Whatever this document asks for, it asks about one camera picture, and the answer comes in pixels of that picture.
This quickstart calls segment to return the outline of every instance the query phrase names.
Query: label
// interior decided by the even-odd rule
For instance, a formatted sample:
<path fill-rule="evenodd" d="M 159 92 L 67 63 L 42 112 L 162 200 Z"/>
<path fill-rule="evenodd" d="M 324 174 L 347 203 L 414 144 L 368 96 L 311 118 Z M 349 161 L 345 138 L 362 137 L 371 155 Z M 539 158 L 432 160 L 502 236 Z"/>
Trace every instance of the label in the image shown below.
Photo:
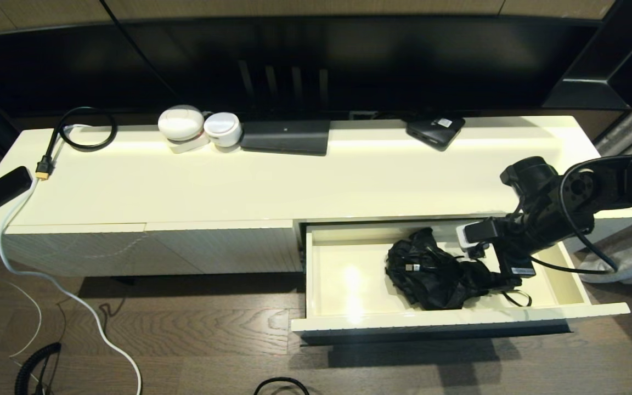
<path fill-rule="evenodd" d="M 517 275 L 535 275 L 533 268 L 511 268 L 511 272 Z"/>
<path fill-rule="evenodd" d="M 441 118 L 441 119 L 437 120 L 436 123 L 438 123 L 439 125 L 441 125 L 443 127 L 450 127 L 450 125 L 452 125 L 452 121 L 451 120 L 446 120 L 445 118 Z"/>

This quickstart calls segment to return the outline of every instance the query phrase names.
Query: cable connector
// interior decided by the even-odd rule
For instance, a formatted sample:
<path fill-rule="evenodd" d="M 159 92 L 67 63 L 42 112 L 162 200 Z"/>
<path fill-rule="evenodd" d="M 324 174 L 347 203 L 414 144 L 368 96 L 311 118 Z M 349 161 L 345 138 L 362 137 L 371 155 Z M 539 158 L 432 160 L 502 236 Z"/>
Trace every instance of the cable connector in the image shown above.
<path fill-rule="evenodd" d="M 50 177 L 50 173 L 53 172 L 53 158 L 48 155 L 43 155 L 40 162 L 36 166 L 36 178 L 40 180 L 47 180 Z"/>

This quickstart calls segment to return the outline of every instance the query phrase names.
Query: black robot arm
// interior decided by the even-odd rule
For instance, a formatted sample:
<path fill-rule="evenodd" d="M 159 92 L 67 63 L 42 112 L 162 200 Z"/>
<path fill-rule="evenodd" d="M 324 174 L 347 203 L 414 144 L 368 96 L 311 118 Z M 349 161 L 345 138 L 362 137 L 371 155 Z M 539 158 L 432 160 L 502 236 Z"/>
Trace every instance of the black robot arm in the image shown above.
<path fill-rule="evenodd" d="M 516 212 L 467 225 L 464 243 L 476 245 L 467 250 L 471 257 L 492 243 L 502 274 L 517 286 L 535 275 L 530 256 L 560 240 L 577 235 L 595 251 L 584 237 L 594 229 L 594 213 L 632 207 L 632 155 L 589 160 L 562 176 L 542 157 L 529 157 L 507 167 L 501 182 L 516 191 Z"/>

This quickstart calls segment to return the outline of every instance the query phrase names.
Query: wooden floor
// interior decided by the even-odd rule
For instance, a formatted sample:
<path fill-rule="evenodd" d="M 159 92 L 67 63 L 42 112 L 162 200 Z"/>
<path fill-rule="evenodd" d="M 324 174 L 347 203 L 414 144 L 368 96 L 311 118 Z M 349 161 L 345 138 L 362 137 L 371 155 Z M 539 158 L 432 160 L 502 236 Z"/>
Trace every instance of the wooden floor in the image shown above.
<path fill-rule="evenodd" d="M 0 275 L 42 305 L 43 329 L 30 351 L 62 339 L 54 393 L 135 393 L 131 366 L 103 344 L 88 311 L 43 280 L 10 275 L 1 262 Z M 133 286 L 61 280 L 107 312 L 108 336 L 136 358 L 144 395 L 249 395 L 279 375 L 315 395 L 632 394 L 632 314 L 585 320 L 562 335 L 300 347 L 289 332 L 289 319 L 303 315 L 298 274 L 141 278 Z M 632 310 L 632 286 L 587 290 Z M 36 322 L 30 302 L 0 282 L 0 393 L 12 392 L 18 372 L 7 355 Z M 263 393 L 298 392 L 273 385 Z"/>

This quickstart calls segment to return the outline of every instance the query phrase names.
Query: black cord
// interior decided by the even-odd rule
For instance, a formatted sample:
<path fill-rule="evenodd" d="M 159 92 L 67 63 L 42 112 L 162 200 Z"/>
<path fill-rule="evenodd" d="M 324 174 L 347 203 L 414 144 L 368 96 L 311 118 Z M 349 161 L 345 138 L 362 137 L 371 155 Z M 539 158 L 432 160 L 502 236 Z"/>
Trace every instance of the black cord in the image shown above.
<path fill-rule="evenodd" d="M 126 32 L 126 28 L 123 27 L 123 25 L 121 25 L 121 23 L 119 22 L 118 19 L 116 19 L 116 16 L 114 15 L 114 13 L 112 12 L 111 8 L 109 8 L 109 6 L 107 5 L 107 3 L 104 0 L 99 0 L 99 2 L 101 3 L 102 7 L 104 7 L 104 10 L 106 10 L 106 13 L 109 15 L 109 18 L 111 18 L 111 20 L 114 22 L 114 25 L 116 25 L 116 27 L 118 28 L 118 30 L 121 32 L 121 34 L 126 38 L 127 42 L 131 45 L 131 47 L 133 47 L 133 50 L 136 51 L 136 53 L 138 54 L 138 56 L 143 60 L 143 62 L 145 63 L 146 66 L 148 66 L 148 69 L 150 69 L 151 72 L 153 72 L 153 74 L 155 74 L 155 77 L 160 80 L 160 82 L 165 85 L 165 88 L 167 88 L 167 90 L 172 93 L 174 95 L 174 97 L 177 98 L 177 100 L 180 101 L 180 103 L 183 103 L 184 100 L 182 100 L 182 97 L 180 97 L 180 95 L 175 92 L 175 90 L 170 87 L 170 84 L 167 83 L 165 81 L 165 78 L 163 78 L 160 75 L 160 72 L 155 68 L 155 66 L 150 62 L 150 60 L 148 59 L 148 57 L 145 56 L 145 53 L 143 53 L 142 50 L 140 50 L 140 48 L 138 47 L 138 45 L 136 44 L 136 42 L 133 40 L 133 38 L 131 38 L 131 35 L 128 34 L 128 32 Z"/>
<path fill-rule="evenodd" d="M 79 144 L 70 140 L 70 137 L 68 137 L 68 135 L 65 133 L 65 123 L 67 122 L 68 118 L 72 117 L 72 115 L 99 113 L 107 117 L 107 119 L 109 120 L 109 124 L 111 125 L 111 132 L 109 133 L 109 136 L 106 138 L 106 140 L 103 140 L 103 142 L 98 144 L 90 145 Z M 38 162 L 36 166 L 36 177 L 40 178 L 41 180 L 47 180 L 48 177 L 50 177 L 50 173 L 53 172 L 53 148 L 55 148 L 55 142 L 57 142 L 58 136 L 60 136 L 62 140 L 64 140 L 66 143 L 72 145 L 72 147 L 76 150 L 89 153 L 92 151 L 100 150 L 103 147 L 111 144 L 111 142 L 113 142 L 113 140 L 116 138 L 116 134 L 118 133 L 118 131 L 119 126 L 118 123 L 116 123 L 116 119 L 114 118 L 114 116 L 100 108 L 83 106 L 75 107 L 72 110 L 67 111 L 63 115 L 63 117 L 60 118 L 58 125 L 53 129 L 53 133 L 50 135 L 50 142 L 48 143 L 46 153 L 45 155 L 43 155 L 42 159 L 40 160 L 40 162 Z"/>
<path fill-rule="evenodd" d="M 526 305 L 524 306 L 521 303 L 516 302 L 516 300 L 514 300 L 514 298 L 509 296 L 510 292 L 513 292 L 513 293 L 516 293 L 516 294 L 521 294 L 521 295 L 524 295 L 525 297 L 527 297 L 528 298 L 528 302 L 526 303 Z M 504 291 L 501 294 L 504 295 L 506 300 L 508 300 L 509 302 L 517 305 L 518 307 L 531 307 L 531 305 L 533 304 L 533 298 L 531 298 L 531 295 L 523 292 L 522 290 Z"/>
<path fill-rule="evenodd" d="M 616 273 L 613 270 L 586 270 L 582 268 L 566 268 L 566 267 L 558 267 L 556 265 L 552 265 L 551 263 L 543 262 L 538 258 L 530 257 L 531 260 L 542 267 L 552 268 L 554 270 L 559 270 L 560 272 L 567 273 L 579 273 L 579 274 L 611 274 Z"/>
<path fill-rule="evenodd" d="M 35 369 L 36 365 L 38 365 L 42 360 L 50 357 L 53 353 L 59 353 L 62 345 L 60 343 L 51 343 L 51 345 L 47 345 L 40 350 L 37 350 L 33 355 L 28 357 L 26 362 L 21 365 L 21 369 L 18 371 L 18 375 L 16 375 L 16 383 L 14 384 L 14 395 L 27 395 L 28 393 L 28 381 L 31 373 L 33 373 L 33 369 Z"/>
<path fill-rule="evenodd" d="M 260 385 L 258 385 L 258 387 L 255 388 L 255 392 L 253 393 L 253 395 L 258 395 L 260 390 L 263 387 L 265 387 L 265 385 L 268 385 L 271 382 L 289 382 L 289 383 L 291 383 L 293 385 L 296 385 L 296 387 L 299 387 L 299 390 L 301 390 L 301 392 L 303 392 L 304 395 L 309 395 L 309 390 L 306 389 L 306 386 L 301 384 L 299 382 L 299 380 L 293 379 L 291 377 L 273 377 L 271 379 L 267 379 L 267 380 L 261 382 Z"/>
<path fill-rule="evenodd" d="M 43 367 L 41 368 L 41 373 L 38 375 L 38 385 L 36 385 L 35 395 L 43 395 L 43 375 L 46 374 L 46 368 L 48 367 L 48 361 L 50 360 L 50 355 L 46 357 L 43 361 Z"/>
<path fill-rule="evenodd" d="M 514 250 L 516 250 L 516 252 L 519 253 L 519 255 L 525 255 L 525 253 L 526 253 L 526 252 L 523 252 L 523 250 L 521 250 L 515 244 L 507 243 L 506 245 L 511 247 L 511 248 L 513 248 Z M 582 269 L 582 268 L 559 267 L 559 266 L 553 265 L 551 263 L 543 262 L 543 261 L 539 260 L 538 258 L 531 257 L 530 255 L 528 256 L 528 258 L 531 261 L 537 263 L 538 265 L 541 265 L 542 267 L 552 268 L 554 270 L 559 270 L 560 272 L 579 273 L 579 274 L 611 274 L 611 273 L 615 273 L 613 270 L 586 270 L 586 269 Z"/>
<path fill-rule="evenodd" d="M 607 265 L 609 265 L 613 270 L 611 272 L 600 272 L 599 270 L 586 270 L 586 272 L 590 272 L 590 273 L 585 273 L 585 274 L 607 274 L 607 273 L 615 273 L 618 271 L 618 267 L 616 265 L 616 263 L 609 257 L 607 257 L 607 255 L 605 253 L 603 253 L 601 250 L 599 250 L 599 248 L 597 248 L 594 244 L 592 244 L 592 242 L 590 242 L 582 233 L 581 230 L 579 230 L 579 228 L 577 227 L 576 223 L 574 223 L 574 221 L 572 220 L 572 217 L 570 217 L 569 215 L 569 210 L 567 209 L 567 204 L 565 204 L 565 183 L 567 183 L 567 180 L 569 179 L 569 176 L 572 175 L 572 173 L 576 172 L 577 170 L 581 170 L 581 168 L 586 167 L 587 165 L 591 165 L 593 163 L 599 163 L 599 162 L 610 162 L 612 160 L 622 160 L 622 159 L 627 159 L 627 158 L 632 158 L 632 155 L 619 155 L 619 156 L 610 156 L 610 157 L 599 157 L 596 159 L 592 159 L 592 160 L 587 160 L 586 162 L 582 162 L 579 163 L 577 165 L 574 165 L 572 167 L 569 168 L 569 170 L 567 170 L 567 172 L 565 173 L 564 176 L 562 176 L 562 180 L 560 181 L 560 188 L 558 191 L 559 194 L 559 199 L 560 199 L 560 207 L 562 208 L 562 215 L 564 215 L 565 220 L 567 221 L 567 223 L 569 223 L 570 227 L 572 227 L 572 230 L 574 231 L 574 235 L 577 236 L 577 238 L 582 241 L 582 243 L 589 248 L 590 251 L 592 251 L 593 253 L 595 253 L 597 255 L 597 257 L 601 258 L 604 262 L 607 263 Z"/>

